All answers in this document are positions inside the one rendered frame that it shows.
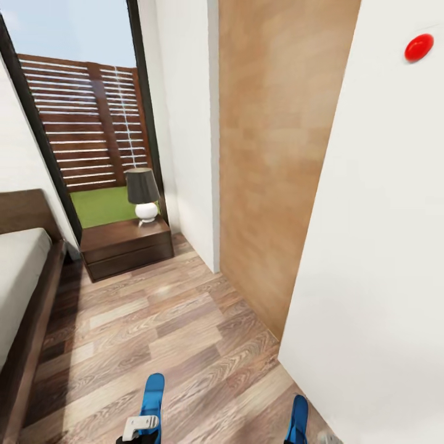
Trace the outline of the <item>sandal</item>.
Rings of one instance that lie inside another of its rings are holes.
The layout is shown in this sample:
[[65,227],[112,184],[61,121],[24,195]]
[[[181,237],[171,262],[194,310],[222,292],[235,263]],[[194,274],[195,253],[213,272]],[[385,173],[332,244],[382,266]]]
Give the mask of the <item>sandal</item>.
[[144,398],[142,402],[141,413],[139,416],[158,416],[160,422],[154,429],[138,430],[139,435],[152,434],[158,429],[158,437],[154,444],[161,444],[162,425],[161,425],[161,406],[165,387],[165,378],[161,373],[153,373],[148,377]]
[[306,428],[308,419],[307,397],[296,395],[292,406],[291,421],[285,440],[295,444],[307,444]]

